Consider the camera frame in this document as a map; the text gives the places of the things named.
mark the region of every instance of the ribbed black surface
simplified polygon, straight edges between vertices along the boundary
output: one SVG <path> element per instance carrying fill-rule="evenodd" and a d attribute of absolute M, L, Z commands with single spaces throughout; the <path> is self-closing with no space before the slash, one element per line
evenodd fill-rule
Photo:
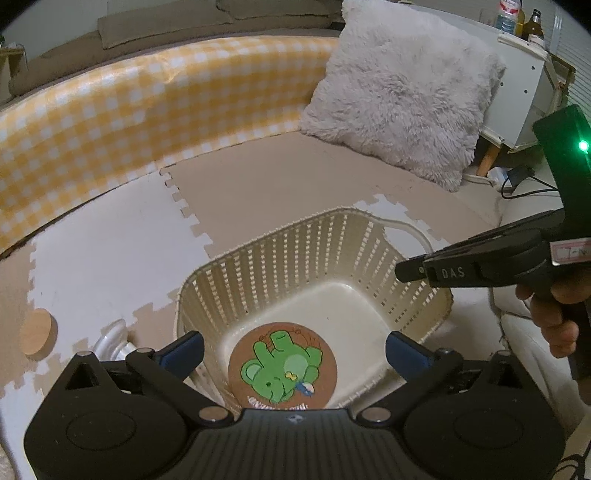
<path fill-rule="evenodd" d="M 356 425 L 345 410 L 247 410 L 227 429 L 198 435 L 162 479 L 423 480 L 394 436 Z"/>

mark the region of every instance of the yellow checkered fabric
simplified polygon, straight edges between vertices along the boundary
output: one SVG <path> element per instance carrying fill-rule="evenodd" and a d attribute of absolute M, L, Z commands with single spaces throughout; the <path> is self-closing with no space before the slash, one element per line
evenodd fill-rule
<path fill-rule="evenodd" d="M 94 69 L 0 112 L 0 252 L 142 175 L 297 129 L 336 43 L 202 41 Z"/>

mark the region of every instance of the cartoon bear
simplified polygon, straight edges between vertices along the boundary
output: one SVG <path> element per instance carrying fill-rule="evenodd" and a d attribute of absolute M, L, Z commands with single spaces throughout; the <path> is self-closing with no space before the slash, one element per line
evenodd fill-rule
<path fill-rule="evenodd" d="M 271 351 L 265 342 L 254 344 L 256 358 L 242 365 L 242 379 L 273 404 L 289 400 L 294 390 L 312 395 L 322 351 L 313 346 L 303 349 L 284 330 L 272 332 L 270 338 L 274 347 Z"/>

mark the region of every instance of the round brown mat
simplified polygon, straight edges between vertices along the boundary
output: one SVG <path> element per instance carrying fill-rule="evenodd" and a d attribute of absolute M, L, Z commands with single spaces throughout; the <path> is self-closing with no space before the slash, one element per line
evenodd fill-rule
<path fill-rule="evenodd" d="M 244 408 L 307 410 L 326 406 L 335 391 L 336 360 L 328 344 L 296 323 L 248 332 L 228 366 L 232 393 Z"/>

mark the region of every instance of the beige plastic basket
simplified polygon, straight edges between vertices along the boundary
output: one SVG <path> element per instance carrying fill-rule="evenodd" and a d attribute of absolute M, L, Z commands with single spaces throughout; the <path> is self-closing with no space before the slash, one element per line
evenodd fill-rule
<path fill-rule="evenodd" d="M 196 270 L 177 298 L 177 334 L 198 330 L 205 339 L 203 365 L 191 376 L 196 388 L 235 414 L 228 385 L 232 349 L 266 323 L 299 323 L 317 332 L 336 358 L 337 386 L 328 408 L 355 406 L 402 383 L 385 360 L 390 331 L 422 342 L 447 317 L 449 289 L 425 282 L 400 283 L 401 254 L 385 227 L 412 234 L 426 251 L 427 238 L 406 223 L 338 209 L 271 232 Z"/>

